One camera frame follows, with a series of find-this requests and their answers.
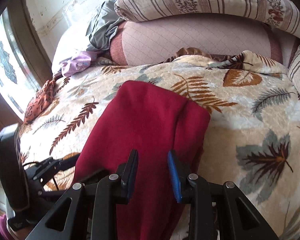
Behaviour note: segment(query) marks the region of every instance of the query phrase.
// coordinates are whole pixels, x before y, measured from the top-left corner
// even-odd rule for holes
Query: purple floral cloth
[[[65,77],[70,77],[77,72],[87,69],[91,62],[98,59],[102,51],[81,51],[72,58],[67,58],[60,62],[61,73]]]

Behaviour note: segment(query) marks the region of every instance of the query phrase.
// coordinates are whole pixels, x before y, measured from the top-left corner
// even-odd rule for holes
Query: orange patterned cloth
[[[47,80],[41,90],[30,100],[25,112],[24,124],[30,124],[36,117],[39,116],[53,100],[53,88],[55,80]]]

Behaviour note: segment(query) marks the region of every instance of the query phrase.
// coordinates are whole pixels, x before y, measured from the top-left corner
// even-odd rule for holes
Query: robotic device
[[[66,191],[46,192],[43,186],[58,171],[73,167],[78,157],[48,158],[24,170],[17,134],[17,125],[0,132],[0,180],[12,210],[10,227],[18,231],[35,226],[26,240],[84,240],[92,217],[91,240],[116,240],[116,205],[128,204],[132,197],[138,152],[132,150],[127,163],[120,164],[114,174],[99,170]],[[168,167],[177,202],[191,204],[189,240],[216,239],[212,203],[216,203],[221,240],[278,240],[233,182],[207,182],[191,173],[174,151],[168,153]]]

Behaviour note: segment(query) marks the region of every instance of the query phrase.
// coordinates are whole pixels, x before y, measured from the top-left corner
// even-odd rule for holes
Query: pink cushion
[[[182,47],[209,54],[237,55],[251,50],[282,63],[280,44],[264,23],[232,15],[187,14],[146,22],[125,22],[110,53],[119,65],[157,64]]]

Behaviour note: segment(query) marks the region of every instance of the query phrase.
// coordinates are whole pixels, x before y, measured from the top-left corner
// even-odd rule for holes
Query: black cable
[[[56,180],[54,179],[54,177],[52,177],[52,179],[53,179],[54,184],[56,185],[57,190],[59,191],[59,187],[58,187]]]
[[[29,164],[38,164],[38,163],[39,163],[39,162],[29,162],[29,163],[23,164],[22,167],[27,166],[27,165],[29,165]]]

